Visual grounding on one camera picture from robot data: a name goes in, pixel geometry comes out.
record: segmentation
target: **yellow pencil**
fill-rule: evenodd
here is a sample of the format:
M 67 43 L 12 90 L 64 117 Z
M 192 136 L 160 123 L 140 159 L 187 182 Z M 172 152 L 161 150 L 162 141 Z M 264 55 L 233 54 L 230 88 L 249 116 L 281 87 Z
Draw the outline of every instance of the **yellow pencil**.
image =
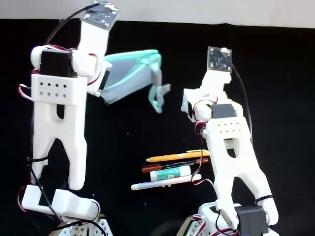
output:
M 174 161 L 174 160 L 182 160 L 188 158 L 200 158 L 201 150 L 192 150 L 187 151 L 186 153 L 181 154 L 171 154 L 171 155 L 164 155 L 164 156 L 154 156 L 148 158 L 147 162 L 160 162 L 160 161 Z M 208 150 L 202 150 L 202 156 L 210 156 Z

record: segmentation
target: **glue stick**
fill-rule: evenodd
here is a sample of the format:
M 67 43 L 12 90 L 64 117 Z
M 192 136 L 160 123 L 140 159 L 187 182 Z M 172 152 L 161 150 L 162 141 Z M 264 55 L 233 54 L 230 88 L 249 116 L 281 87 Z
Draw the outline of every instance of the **glue stick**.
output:
M 179 166 L 170 169 L 164 169 L 160 171 L 151 171 L 151 181 L 157 181 L 168 178 L 176 178 L 181 176 L 189 176 L 191 174 L 190 166 Z

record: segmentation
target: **brown pen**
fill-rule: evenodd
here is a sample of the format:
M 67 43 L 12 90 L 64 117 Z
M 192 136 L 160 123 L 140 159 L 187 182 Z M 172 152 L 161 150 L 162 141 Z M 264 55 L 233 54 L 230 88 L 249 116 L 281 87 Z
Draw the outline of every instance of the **brown pen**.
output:
M 209 159 L 208 158 L 203 158 L 202 159 L 202 164 L 208 163 Z M 161 165 L 161 164 L 153 164 L 149 166 L 144 166 L 141 170 L 142 173 L 149 173 L 151 171 L 160 171 L 164 169 L 169 169 L 169 168 L 175 168 L 175 167 L 180 167 L 180 166 L 192 166 L 192 165 L 199 165 L 200 164 L 200 159 L 196 159 L 193 161 L 183 161 L 183 162 L 177 162 L 177 163 L 172 163 L 172 164 L 167 164 L 167 165 Z

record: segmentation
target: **pen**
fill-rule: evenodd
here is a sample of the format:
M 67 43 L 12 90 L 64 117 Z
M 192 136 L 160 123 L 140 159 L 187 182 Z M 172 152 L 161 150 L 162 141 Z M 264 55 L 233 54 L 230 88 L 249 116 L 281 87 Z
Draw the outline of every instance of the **pen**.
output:
M 196 174 L 193 178 L 193 181 L 201 179 L 200 174 Z M 153 182 L 145 182 L 145 183 L 138 183 L 138 184 L 133 184 L 131 186 L 132 190 L 141 190 L 141 189 L 147 189 L 147 188 L 156 188 L 156 187 L 163 187 L 163 186 L 171 186 L 172 184 L 177 184 L 177 183 L 185 183 L 185 182 L 190 182 L 191 181 L 191 175 L 190 176 L 182 176 L 182 177 L 177 177 L 177 178 L 168 178 L 168 179 L 163 179 L 163 180 L 158 180 L 158 181 L 153 181 Z
M 202 150 L 203 156 L 210 156 L 209 151 Z M 164 156 L 154 156 L 148 158 L 147 162 L 160 162 L 160 161 L 174 161 L 174 160 L 182 160 L 188 158 L 197 158 L 201 156 L 201 150 L 196 151 L 187 151 L 186 153 L 181 154 L 171 154 L 171 155 L 164 155 Z
M 202 159 L 202 164 L 205 164 L 205 163 L 208 163 L 208 162 L 209 162 L 208 158 L 203 158 Z M 182 162 L 177 162 L 177 163 L 172 163 L 172 164 L 167 164 L 167 165 L 153 164 L 153 165 L 142 167 L 141 172 L 142 173 L 149 173 L 150 171 L 160 171 L 160 170 L 169 169 L 169 168 L 175 168 L 175 167 L 180 167 L 180 166 L 192 166 L 194 164 L 199 165 L 200 164 L 200 159 L 196 159 L 196 160 L 193 160 L 193 161 L 182 161 Z

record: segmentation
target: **white marker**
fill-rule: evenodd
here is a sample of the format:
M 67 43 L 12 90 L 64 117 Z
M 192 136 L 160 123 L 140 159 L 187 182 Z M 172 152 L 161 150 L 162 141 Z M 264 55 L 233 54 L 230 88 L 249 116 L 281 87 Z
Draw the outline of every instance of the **white marker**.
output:
M 199 179 L 201 179 L 200 174 L 196 174 L 193 178 L 193 180 L 199 180 Z M 190 180 L 191 180 L 191 175 L 190 176 L 182 176 L 182 177 L 163 179 L 163 180 L 158 180 L 158 181 L 153 181 L 153 182 L 133 184 L 131 186 L 131 189 L 132 190 L 141 190 L 141 189 L 146 189 L 146 188 L 171 186 L 172 184 L 190 182 Z

